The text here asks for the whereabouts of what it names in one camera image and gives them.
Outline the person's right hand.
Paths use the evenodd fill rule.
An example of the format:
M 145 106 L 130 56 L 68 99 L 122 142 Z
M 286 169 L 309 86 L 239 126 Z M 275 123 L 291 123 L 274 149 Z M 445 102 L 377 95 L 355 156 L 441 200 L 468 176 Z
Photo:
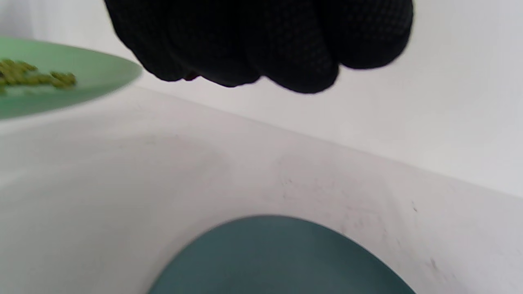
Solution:
M 268 78 L 302 94 L 340 66 L 375 69 L 407 47 L 412 0 L 107 0 L 120 41 L 166 82 L 234 88 Z

